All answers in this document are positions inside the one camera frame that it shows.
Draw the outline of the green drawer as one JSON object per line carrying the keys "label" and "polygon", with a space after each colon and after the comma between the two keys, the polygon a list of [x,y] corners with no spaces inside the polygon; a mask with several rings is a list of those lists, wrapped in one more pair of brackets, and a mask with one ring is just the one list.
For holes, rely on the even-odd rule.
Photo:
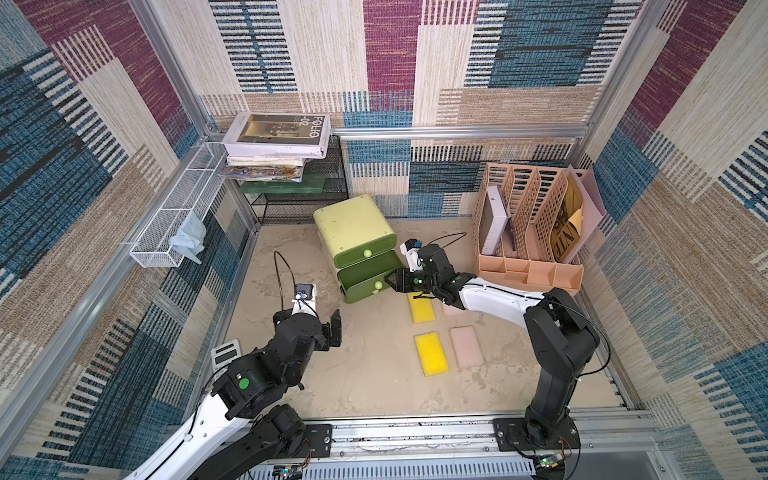
{"label": "green drawer", "polygon": [[344,269],[392,250],[396,241],[397,236],[392,233],[352,247],[339,248],[332,262],[336,268]]}
{"label": "green drawer", "polygon": [[390,250],[340,270],[337,279],[345,289],[349,289],[378,275],[387,275],[400,266],[402,261],[397,253]]}
{"label": "green drawer", "polygon": [[339,281],[345,301],[349,304],[355,303],[389,289],[390,285],[385,281],[386,276],[385,272],[375,275],[352,275],[350,272],[341,272]]}

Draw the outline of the yellow sponge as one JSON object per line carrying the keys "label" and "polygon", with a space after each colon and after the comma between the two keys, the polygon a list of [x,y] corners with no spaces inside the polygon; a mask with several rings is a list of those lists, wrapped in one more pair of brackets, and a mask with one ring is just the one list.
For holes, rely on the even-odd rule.
{"label": "yellow sponge", "polygon": [[447,357],[437,332],[417,335],[414,341],[426,377],[449,371]]}
{"label": "yellow sponge", "polygon": [[407,298],[414,324],[433,322],[436,319],[430,298],[419,292],[408,293]]}

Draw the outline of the green top drawer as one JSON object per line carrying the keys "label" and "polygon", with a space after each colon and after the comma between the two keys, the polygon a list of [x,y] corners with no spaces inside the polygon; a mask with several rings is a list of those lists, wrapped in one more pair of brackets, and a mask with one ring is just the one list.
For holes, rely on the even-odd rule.
{"label": "green top drawer", "polygon": [[332,262],[336,268],[344,269],[392,250],[396,241],[397,236],[392,233],[352,247],[339,248]]}

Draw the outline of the green bottom drawer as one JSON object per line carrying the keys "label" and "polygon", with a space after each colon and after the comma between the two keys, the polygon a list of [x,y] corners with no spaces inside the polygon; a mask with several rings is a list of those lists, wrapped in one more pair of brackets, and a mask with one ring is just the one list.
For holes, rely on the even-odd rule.
{"label": "green bottom drawer", "polygon": [[386,276],[385,272],[375,275],[352,275],[350,272],[341,272],[339,281],[345,301],[349,304],[355,303],[389,289],[390,285],[385,281]]}

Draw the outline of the green three-drawer cabinet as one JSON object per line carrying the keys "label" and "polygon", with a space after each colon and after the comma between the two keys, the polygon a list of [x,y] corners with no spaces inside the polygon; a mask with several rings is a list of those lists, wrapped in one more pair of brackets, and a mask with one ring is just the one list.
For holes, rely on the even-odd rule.
{"label": "green three-drawer cabinet", "polygon": [[337,279],[337,274],[342,269],[336,268],[332,262],[332,257],[338,249],[396,233],[369,195],[360,195],[320,208],[314,212],[313,219],[344,298],[344,292]]}

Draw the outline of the pink sponge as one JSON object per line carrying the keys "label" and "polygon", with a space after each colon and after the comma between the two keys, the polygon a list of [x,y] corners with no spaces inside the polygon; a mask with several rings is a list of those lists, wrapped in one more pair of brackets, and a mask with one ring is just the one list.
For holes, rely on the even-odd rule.
{"label": "pink sponge", "polygon": [[449,317],[459,316],[465,313],[463,309],[460,309],[451,305],[447,305],[447,304],[442,304],[441,308],[442,308],[443,314]]}
{"label": "pink sponge", "polygon": [[450,337],[459,368],[474,368],[484,363],[482,350],[472,326],[452,328]]}

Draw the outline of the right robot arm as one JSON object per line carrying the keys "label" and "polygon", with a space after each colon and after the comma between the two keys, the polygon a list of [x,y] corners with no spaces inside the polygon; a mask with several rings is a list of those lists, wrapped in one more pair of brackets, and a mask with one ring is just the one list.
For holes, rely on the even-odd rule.
{"label": "right robot arm", "polygon": [[444,248],[409,239],[400,245],[407,264],[385,281],[400,293],[419,292],[447,306],[490,314],[524,327],[541,371],[534,396],[521,419],[502,423],[501,439],[512,449],[580,446],[569,404],[577,380],[598,349],[599,330],[560,288],[515,290],[474,274],[457,272]]}

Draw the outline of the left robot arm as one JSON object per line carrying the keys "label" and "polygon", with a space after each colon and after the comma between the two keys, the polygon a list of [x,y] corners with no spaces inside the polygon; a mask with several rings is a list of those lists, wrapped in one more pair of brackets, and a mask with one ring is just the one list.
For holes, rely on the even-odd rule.
{"label": "left robot arm", "polygon": [[130,478],[236,479],[264,461],[300,455],[306,424],[281,399],[300,386],[314,352],[340,347],[342,319],[335,311],[323,323],[313,310],[273,319],[273,338],[228,364],[191,418]]}

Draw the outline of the white calculator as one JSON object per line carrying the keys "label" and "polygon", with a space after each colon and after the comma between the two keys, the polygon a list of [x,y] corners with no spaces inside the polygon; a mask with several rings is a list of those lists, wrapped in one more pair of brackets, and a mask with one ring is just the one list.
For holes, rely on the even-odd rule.
{"label": "white calculator", "polygon": [[242,355],[242,348],[238,339],[227,341],[215,346],[211,350],[211,360],[214,370],[218,370],[231,363]]}

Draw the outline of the white book in organizer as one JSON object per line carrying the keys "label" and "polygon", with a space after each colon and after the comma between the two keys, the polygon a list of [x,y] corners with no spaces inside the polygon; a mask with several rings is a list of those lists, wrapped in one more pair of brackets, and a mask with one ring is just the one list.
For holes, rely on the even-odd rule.
{"label": "white book in organizer", "polygon": [[496,185],[486,189],[479,224],[479,249],[482,255],[494,256],[508,223],[502,192]]}

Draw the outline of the pink desk file organizer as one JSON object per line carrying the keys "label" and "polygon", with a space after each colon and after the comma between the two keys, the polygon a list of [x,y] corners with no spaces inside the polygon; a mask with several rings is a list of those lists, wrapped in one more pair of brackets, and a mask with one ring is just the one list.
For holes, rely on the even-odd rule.
{"label": "pink desk file organizer", "polygon": [[[561,288],[577,294],[582,286],[581,264],[558,262],[550,237],[565,200],[569,171],[563,168],[488,163],[473,215],[474,272],[502,286],[544,292]],[[497,187],[507,222],[492,254],[482,252],[483,231],[489,222],[483,211],[490,188]]]}

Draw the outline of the green tray on shelf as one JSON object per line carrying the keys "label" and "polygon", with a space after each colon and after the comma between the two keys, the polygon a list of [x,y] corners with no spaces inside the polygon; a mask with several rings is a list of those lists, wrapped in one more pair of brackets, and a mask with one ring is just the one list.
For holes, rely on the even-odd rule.
{"label": "green tray on shelf", "polygon": [[309,175],[300,182],[243,182],[240,191],[248,195],[258,194],[316,194],[322,193],[326,178]]}

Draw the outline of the pink folder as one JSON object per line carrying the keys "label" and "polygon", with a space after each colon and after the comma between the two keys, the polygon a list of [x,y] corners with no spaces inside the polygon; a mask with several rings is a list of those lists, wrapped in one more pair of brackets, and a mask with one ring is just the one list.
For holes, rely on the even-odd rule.
{"label": "pink folder", "polygon": [[574,169],[569,166],[566,168],[566,175],[568,178],[574,178],[577,180],[577,187],[582,195],[582,230],[580,233],[580,239],[575,243],[575,246],[571,249],[568,255],[563,260],[563,263],[574,263],[578,251],[586,244],[590,236],[598,228],[598,224],[606,215],[606,208],[604,206],[596,176],[592,168]]}

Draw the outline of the large white book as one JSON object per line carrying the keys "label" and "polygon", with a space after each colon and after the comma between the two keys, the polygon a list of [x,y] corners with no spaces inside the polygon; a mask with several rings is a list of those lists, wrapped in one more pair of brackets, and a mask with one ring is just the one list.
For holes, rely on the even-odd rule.
{"label": "large white book", "polygon": [[241,112],[222,143],[233,156],[319,159],[330,135],[328,115]]}

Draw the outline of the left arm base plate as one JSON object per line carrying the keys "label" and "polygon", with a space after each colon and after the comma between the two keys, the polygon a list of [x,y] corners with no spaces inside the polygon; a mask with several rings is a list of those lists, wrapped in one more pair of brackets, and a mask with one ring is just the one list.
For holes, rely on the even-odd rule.
{"label": "left arm base plate", "polygon": [[309,424],[289,442],[283,457],[301,460],[306,457],[311,460],[328,458],[331,455],[332,441],[332,424]]}

